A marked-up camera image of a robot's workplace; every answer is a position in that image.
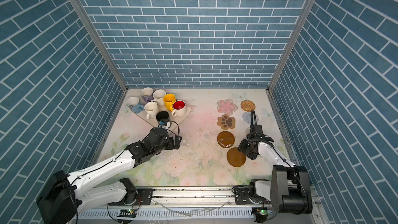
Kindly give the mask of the blue mug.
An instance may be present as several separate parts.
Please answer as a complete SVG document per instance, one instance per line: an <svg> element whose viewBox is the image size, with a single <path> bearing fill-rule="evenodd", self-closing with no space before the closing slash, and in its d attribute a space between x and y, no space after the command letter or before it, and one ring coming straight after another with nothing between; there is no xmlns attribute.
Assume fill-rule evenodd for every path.
<svg viewBox="0 0 398 224"><path fill-rule="evenodd" d="M136 96L132 96L126 101L127 107L135 114L139 114L144 110L144 106L141 104L140 99Z"/></svg>

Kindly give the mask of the woven rattan coaster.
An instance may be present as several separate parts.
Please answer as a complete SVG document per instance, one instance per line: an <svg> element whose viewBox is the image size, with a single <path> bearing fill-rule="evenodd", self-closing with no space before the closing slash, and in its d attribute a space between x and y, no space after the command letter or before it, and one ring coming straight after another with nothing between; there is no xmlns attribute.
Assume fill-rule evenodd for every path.
<svg viewBox="0 0 398 224"><path fill-rule="evenodd" d="M241 106L242 110L244 110L246 112L251 112L251 111L256 109L255 103L253 101L250 101L250 100L243 100L240 103L240 106Z"/></svg>

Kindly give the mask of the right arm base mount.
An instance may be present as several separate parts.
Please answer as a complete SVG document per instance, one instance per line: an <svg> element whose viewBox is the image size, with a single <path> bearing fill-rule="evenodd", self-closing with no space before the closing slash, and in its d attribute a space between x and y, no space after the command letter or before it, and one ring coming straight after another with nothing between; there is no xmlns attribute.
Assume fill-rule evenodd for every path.
<svg viewBox="0 0 398 224"><path fill-rule="evenodd" d="M244 186L244 185L234 186L231 188L231 191L234 194L234 199L235 199L236 205L249 205L249 204L268 205L268 204L271 204L270 200L251 194L248 186Z"/></svg>

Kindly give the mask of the yellow mug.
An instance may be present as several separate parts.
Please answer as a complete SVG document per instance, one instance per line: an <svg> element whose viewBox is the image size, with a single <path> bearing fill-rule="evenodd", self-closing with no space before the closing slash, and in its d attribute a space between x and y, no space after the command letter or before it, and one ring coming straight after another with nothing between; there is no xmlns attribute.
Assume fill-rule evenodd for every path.
<svg viewBox="0 0 398 224"><path fill-rule="evenodd" d="M176 96L174 94L168 93L163 97L163 100L166 109L172 112L174 110L173 104L176 102Z"/></svg>

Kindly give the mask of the blue woven round coaster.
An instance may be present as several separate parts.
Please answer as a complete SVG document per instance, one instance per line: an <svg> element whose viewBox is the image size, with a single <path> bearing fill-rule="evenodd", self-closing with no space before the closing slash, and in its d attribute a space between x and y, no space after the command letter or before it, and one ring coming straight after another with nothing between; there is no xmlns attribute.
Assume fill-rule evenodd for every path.
<svg viewBox="0 0 398 224"><path fill-rule="evenodd" d="M255 114L256 117L256 123L259 122L259 116L257 114ZM247 124L251 124L251 112L245 112L243 113L243 120L245 123Z"/></svg>

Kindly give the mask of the white mug red inside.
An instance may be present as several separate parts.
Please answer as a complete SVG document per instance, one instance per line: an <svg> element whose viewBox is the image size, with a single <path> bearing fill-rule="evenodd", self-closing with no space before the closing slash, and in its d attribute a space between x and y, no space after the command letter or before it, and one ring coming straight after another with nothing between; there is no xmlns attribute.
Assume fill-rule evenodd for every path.
<svg viewBox="0 0 398 224"><path fill-rule="evenodd" d="M173 107L172 111L173 117L182 117L187 112L186 103L182 100L174 102L172 107Z"/></svg>

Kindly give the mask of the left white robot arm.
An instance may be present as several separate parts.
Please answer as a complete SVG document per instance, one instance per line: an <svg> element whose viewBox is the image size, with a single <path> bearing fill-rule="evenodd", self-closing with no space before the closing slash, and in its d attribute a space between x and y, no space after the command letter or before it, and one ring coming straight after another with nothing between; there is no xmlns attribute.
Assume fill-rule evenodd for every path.
<svg viewBox="0 0 398 224"><path fill-rule="evenodd" d="M154 127L144 137L116 155L75 172L52 174L41 190L36 204L46 224L66 224L80 213L109 203L131 204L137 189L128 178L100 186L109 178L149 161L163 150L179 149L182 137Z"/></svg>

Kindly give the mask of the black mug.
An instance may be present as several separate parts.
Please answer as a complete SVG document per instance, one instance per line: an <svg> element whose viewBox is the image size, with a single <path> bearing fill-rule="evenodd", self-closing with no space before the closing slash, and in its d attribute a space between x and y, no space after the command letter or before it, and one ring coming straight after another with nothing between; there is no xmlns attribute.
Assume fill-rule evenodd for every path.
<svg viewBox="0 0 398 224"><path fill-rule="evenodd" d="M160 111L156 115L156 120L159 125L168 125L171 121L170 115L167 111Z"/></svg>

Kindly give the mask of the pink flower coaster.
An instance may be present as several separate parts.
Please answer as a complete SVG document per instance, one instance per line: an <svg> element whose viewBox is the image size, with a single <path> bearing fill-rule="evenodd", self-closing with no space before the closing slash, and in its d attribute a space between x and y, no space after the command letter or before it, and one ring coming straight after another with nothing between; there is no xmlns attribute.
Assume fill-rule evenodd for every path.
<svg viewBox="0 0 398 224"><path fill-rule="evenodd" d="M217 112L225 115L231 116L238 110L238 106L231 99L219 100L217 104Z"/></svg>

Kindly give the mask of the brown round coaster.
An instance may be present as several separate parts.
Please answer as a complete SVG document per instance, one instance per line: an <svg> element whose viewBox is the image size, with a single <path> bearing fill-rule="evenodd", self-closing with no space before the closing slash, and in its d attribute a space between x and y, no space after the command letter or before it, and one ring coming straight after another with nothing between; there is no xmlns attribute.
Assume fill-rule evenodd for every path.
<svg viewBox="0 0 398 224"><path fill-rule="evenodd" d="M245 164L246 156L237 147L234 147L227 152L227 161L231 166L239 168Z"/></svg>
<svg viewBox="0 0 398 224"><path fill-rule="evenodd" d="M217 143L222 148L230 148L235 143L235 137L231 132L222 131L217 135Z"/></svg>

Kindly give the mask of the white speckled mug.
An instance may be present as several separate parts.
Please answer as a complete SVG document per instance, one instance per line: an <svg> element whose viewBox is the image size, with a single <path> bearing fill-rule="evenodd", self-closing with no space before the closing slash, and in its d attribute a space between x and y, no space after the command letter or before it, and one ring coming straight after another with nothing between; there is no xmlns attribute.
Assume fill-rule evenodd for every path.
<svg viewBox="0 0 398 224"><path fill-rule="evenodd" d="M166 92L163 89L158 89L153 93L153 100L152 102L156 102L159 106L164 106L164 97L166 96Z"/></svg>

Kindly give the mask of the purple mug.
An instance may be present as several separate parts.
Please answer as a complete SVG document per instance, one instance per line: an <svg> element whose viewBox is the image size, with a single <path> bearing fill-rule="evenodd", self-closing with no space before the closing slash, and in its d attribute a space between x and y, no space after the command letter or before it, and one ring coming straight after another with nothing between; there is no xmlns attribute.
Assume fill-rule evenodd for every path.
<svg viewBox="0 0 398 224"><path fill-rule="evenodd" d="M149 88L149 87L142 89L141 96L142 96L143 100L145 101L145 103L149 103L149 102L153 101L154 100L153 89Z"/></svg>

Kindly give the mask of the beige serving tray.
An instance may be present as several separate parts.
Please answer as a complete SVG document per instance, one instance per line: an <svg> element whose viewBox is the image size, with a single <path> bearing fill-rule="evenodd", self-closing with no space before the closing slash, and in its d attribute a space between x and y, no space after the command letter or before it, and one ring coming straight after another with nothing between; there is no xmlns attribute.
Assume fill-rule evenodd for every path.
<svg viewBox="0 0 398 224"><path fill-rule="evenodd" d="M188 104L186 104L186 107L185 107L186 113L185 113L184 116L174 116L174 117L173 117L173 116L171 115L171 111L167 110L167 108L166 108L165 106L159 106L158 109L159 109L160 112L161 112L161 111L166 111L166 112L168 112L169 115L170 115L171 121L175 121L175 122L177 122L178 124L181 124L181 123L191 114L191 112L192 112L192 107L189 106ZM157 126L159 125L159 123L157 122L157 120L156 120L155 117L153 117L153 118L151 118L151 119L147 119L147 118L146 118L147 113L146 113L145 110L143 110L142 112L140 112L139 114L136 114L136 115L139 116L139 117L141 117L143 120L145 120L146 122L148 122L148 123L149 123L150 125L152 125L153 127L157 127Z"/></svg>

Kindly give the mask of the brown paw coaster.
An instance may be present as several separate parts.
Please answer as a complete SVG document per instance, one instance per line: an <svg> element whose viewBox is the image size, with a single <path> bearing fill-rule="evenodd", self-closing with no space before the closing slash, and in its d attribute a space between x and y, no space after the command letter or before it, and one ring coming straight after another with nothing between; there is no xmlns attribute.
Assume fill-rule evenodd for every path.
<svg viewBox="0 0 398 224"><path fill-rule="evenodd" d="M217 125L222 130L234 129L235 124L236 124L236 120L234 117L231 117L229 115L222 115L221 117L218 117Z"/></svg>

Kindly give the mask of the plain white mug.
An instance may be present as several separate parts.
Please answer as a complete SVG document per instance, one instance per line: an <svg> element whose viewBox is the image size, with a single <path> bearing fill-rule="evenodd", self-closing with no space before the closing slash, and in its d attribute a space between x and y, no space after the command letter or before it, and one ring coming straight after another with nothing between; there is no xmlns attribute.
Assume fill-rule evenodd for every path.
<svg viewBox="0 0 398 224"><path fill-rule="evenodd" d="M145 112L146 112L146 118L147 119L153 119L156 117L156 115L159 112L159 107L156 102L148 102L145 104Z"/></svg>

